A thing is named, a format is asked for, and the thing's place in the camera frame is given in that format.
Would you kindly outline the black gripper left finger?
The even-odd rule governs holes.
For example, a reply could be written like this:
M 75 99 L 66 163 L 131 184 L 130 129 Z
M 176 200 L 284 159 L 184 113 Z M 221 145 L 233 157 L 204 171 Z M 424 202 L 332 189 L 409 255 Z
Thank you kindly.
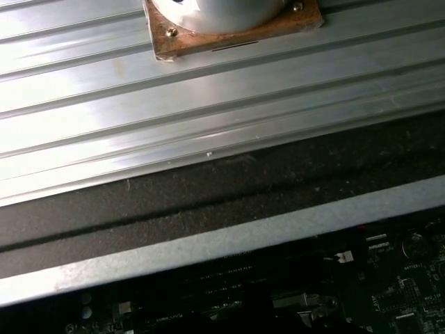
M 211 319 L 214 333 L 246 333 L 253 329 L 260 313 L 260 289 L 253 283 L 243 286 L 238 306 L 221 310 Z

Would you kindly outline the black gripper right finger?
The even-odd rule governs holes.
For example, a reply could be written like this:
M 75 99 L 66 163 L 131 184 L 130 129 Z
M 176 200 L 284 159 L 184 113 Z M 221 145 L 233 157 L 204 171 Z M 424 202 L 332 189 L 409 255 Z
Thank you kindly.
M 261 322 L 267 333 L 366 333 L 341 316 L 329 278 L 263 278 L 259 281 Z

